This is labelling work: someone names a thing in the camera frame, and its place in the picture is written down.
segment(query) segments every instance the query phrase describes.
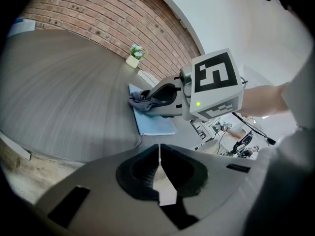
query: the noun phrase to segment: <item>wooden table surface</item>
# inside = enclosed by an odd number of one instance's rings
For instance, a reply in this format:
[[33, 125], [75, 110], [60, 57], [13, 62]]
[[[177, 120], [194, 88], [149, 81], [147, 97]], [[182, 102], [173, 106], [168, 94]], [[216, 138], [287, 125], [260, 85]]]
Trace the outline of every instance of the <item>wooden table surface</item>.
[[[0, 61], [0, 129], [32, 152], [79, 162], [132, 149], [140, 136], [128, 84], [150, 89], [136, 72], [122, 57], [65, 30], [10, 37]], [[183, 131], [174, 142], [145, 137], [145, 145], [180, 146], [183, 134], [191, 141], [182, 147], [200, 142], [189, 122], [177, 122]]]

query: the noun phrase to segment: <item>potted plant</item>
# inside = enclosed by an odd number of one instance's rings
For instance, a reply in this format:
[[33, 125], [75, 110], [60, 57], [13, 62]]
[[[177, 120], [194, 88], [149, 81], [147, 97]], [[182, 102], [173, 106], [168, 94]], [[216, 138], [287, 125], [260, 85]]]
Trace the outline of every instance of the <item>potted plant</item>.
[[139, 64], [139, 61], [144, 57], [147, 53], [143, 53], [142, 47], [136, 44], [133, 44], [130, 47], [130, 56], [126, 59], [126, 63], [133, 68], [136, 68]]

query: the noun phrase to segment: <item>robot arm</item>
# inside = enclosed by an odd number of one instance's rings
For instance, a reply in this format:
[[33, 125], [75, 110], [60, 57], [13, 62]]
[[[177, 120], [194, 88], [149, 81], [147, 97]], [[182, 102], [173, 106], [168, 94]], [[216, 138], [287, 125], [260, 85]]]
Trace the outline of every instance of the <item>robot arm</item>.
[[208, 121], [241, 109], [243, 86], [230, 50], [224, 49], [194, 58], [179, 76], [163, 79], [147, 97], [163, 102], [146, 112], [149, 115]]

